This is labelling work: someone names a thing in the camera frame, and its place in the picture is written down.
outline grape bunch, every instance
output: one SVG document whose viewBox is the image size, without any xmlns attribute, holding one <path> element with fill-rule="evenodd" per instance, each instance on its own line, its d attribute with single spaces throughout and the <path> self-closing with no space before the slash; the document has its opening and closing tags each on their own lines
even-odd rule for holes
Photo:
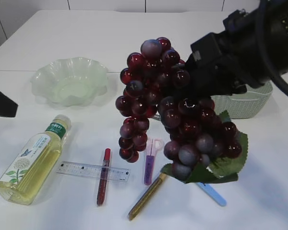
<svg viewBox="0 0 288 230">
<path fill-rule="evenodd" d="M 192 80 L 177 68 L 183 63 L 167 38 L 145 41 L 141 53 L 127 58 L 128 67 L 120 73 L 126 87 L 115 102 L 127 117 L 120 128 L 120 156 L 130 163 L 138 160 L 138 152 L 146 149 L 148 119 L 159 112 L 171 140 L 164 155 L 173 160 L 172 173 L 179 180 L 186 180 L 198 163 L 207 167 L 217 158 L 233 159 L 242 152 L 235 124 L 222 123 L 211 97 L 184 93 Z"/>
</svg>

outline light blue marker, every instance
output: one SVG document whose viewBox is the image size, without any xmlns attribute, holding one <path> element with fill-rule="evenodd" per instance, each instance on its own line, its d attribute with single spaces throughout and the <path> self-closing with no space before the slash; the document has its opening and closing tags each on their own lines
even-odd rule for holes
<svg viewBox="0 0 288 230">
<path fill-rule="evenodd" d="M 208 196 L 210 196 L 218 205 L 226 206 L 226 200 L 209 184 L 196 183 Z"/>
</svg>

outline butterfly illustration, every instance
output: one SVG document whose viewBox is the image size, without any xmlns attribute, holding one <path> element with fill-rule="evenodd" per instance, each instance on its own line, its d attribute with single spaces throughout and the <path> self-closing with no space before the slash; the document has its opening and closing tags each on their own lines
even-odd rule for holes
<svg viewBox="0 0 288 230">
<path fill-rule="evenodd" d="M 27 149 L 26 151 L 24 151 L 23 154 L 21 154 L 21 157 L 25 157 L 25 156 L 29 155 L 30 152 L 32 152 L 32 150 L 29 151 L 29 149 Z"/>
</svg>

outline woven plastic basket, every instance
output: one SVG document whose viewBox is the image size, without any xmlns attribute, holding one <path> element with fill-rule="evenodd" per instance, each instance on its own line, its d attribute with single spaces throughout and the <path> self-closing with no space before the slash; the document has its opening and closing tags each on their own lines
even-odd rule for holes
<svg viewBox="0 0 288 230">
<path fill-rule="evenodd" d="M 247 93 L 233 96 L 213 96 L 216 114 L 227 110 L 232 119 L 254 117 L 271 96 L 273 87 L 267 82 L 263 87 L 253 89 L 247 86 Z"/>
</svg>

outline white wall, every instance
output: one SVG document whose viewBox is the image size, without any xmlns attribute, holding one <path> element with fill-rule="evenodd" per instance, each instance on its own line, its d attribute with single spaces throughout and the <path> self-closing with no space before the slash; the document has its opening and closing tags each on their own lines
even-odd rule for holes
<svg viewBox="0 0 288 230">
<path fill-rule="evenodd" d="M 254 10 L 259 0 L 0 0 L 0 45 L 38 10 L 186 12 Z"/>
</svg>

